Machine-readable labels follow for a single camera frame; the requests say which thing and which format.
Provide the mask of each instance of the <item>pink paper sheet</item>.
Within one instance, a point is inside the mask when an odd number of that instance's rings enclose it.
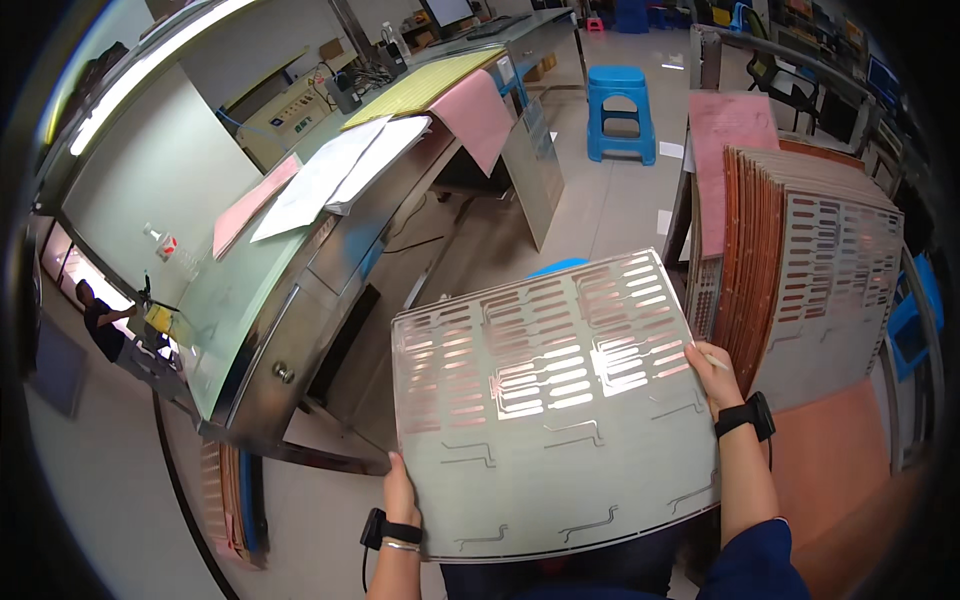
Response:
[[[438,98],[430,111],[460,139],[489,177],[514,124],[490,73],[473,71]]]
[[[742,92],[691,91],[690,136],[700,191],[702,257],[720,256],[727,228],[723,149],[780,147],[770,99]]]
[[[230,208],[225,210],[213,226],[213,257],[223,258],[250,219],[263,208],[277,189],[292,178],[302,167],[300,158],[292,155],[270,172],[254,189],[247,192]]]

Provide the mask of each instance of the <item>silver bracelet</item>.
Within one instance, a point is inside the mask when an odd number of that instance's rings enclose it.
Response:
[[[397,550],[407,550],[410,552],[418,552],[418,553],[420,552],[420,547],[414,543],[384,540],[383,545],[390,546],[391,548],[396,548]]]

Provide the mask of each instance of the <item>plastic bottle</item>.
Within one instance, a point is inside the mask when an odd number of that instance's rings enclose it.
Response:
[[[157,242],[156,255],[160,257],[160,260],[164,263],[172,262],[175,264],[187,281],[193,281],[197,277],[199,271],[197,259],[190,252],[177,245],[176,237],[170,233],[155,231],[149,223],[143,226],[143,234]]]
[[[403,41],[403,36],[394,31],[394,28],[390,25],[390,21],[384,21],[383,29],[387,32],[387,39],[396,44],[396,48],[400,51],[403,60],[410,60],[410,57],[413,55],[410,54],[410,48],[407,47],[407,42]]]

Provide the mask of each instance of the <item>black shirt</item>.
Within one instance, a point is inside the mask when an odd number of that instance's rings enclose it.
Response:
[[[92,306],[88,306],[84,311],[84,324],[86,330],[90,332],[90,337],[96,342],[97,347],[106,356],[111,363],[117,362],[120,356],[120,350],[123,349],[124,340],[127,336],[123,331],[117,329],[112,323],[107,323],[101,327],[97,326],[97,321],[101,315],[106,315],[113,310],[103,300],[95,300]]]

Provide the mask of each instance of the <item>drawer knob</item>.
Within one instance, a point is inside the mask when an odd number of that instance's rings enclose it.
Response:
[[[287,369],[287,364],[283,361],[274,363],[274,375],[279,377],[283,383],[291,383],[295,377],[293,369]]]

